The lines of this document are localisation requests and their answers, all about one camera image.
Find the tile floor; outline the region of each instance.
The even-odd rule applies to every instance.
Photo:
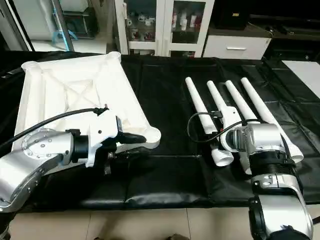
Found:
[[[107,47],[107,35],[105,33],[98,33],[94,39],[80,38],[78,40],[72,40],[73,48],[76,52],[80,53],[97,53],[105,54]],[[51,41],[31,41],[34,50],[37,52],[48,52],[48,51],[65,51],[66,46],[63,40],[60,38],[56,44]]]
[[[311,216],[320,205],[309,206]],[[10,225],[12,240],[251,240],[248,208],[188,208],[128,211],[68,211],[19,214]],[[320,224],[314,228],[320,239]]]

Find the white drawer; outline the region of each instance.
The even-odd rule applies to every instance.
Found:
[[[260,60],[271,38],[244,36],[208,36],[203,57]]]

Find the black leather mat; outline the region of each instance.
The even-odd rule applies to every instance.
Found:
[[[26,61],[82,57],[89,53],[7,52],[6,55],[8,61],[0,71],[2,75]],[[193,143],[187,137],[187,121],[195,110],[185,85],[186,77],[193,79],[207,109],[212,111],[216,106],[207,81],[214,81],[227,104],[235,106],[223,83],[232,80],[248,99],[240,83],[246,76],[303,152],[304,160],[297,165],[297,172],[304,185],[304,197],[309,204],[319,203],[320,100],[281,62],[222,60],[221,64],[223,70],[210,58],[122,56],[123,69],[149,123],[161,131],[159,147],[142,156],[114,162],[111,176],[83,166],[48,175],[42,179],[26,209],[246,206],[252,191],[238,159],[218,168],[207,146]],[[1,79],[0,97],[5,103],[0,117],[1,142],[14,133],[23,80],[23,72]],[[203,135],[198,119],[191,133]]]

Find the white cabinet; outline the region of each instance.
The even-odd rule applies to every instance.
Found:
[[[271,38],[209,35],[203,57],[260,60]]]
[[[115,0],[120,51],[201,57],[214,0]],[[128,35],[124,3],[127,6]]]

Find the white square tray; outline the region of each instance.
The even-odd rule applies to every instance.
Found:
[[[112,110],[122,121],[123,131],[139,134],[146,143],[117,144],[117,153],[137,147],[156,148],[160,131],[150,126],[121,66],[121,54],[79,57],[46,62],[28,61],[25,71],[15,135],[58,114],[84,108]],[[80,129],[86,135],[89,123],[97,116],[86,112],[45,125],[56,131]],[[14,142],[18,149],[21,139]]]

